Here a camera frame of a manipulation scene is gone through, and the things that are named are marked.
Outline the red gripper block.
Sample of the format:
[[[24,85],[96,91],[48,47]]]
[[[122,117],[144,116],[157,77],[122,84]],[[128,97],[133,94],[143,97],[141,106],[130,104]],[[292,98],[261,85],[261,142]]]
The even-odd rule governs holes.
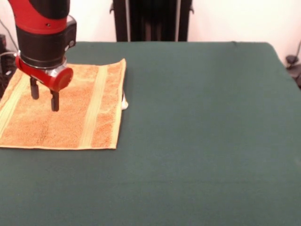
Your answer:
[[[73,78],[73,70],[67,66],[67,58],[64,56],[61,64],[55,67],[43,68],[25,63],[20,53],[16,54],[16,65],[19,70],[30,76],[31,96],[39,99],[39,87],[37,82],[50,89],[51,110],[59,111],[59,91],[66,88]]]

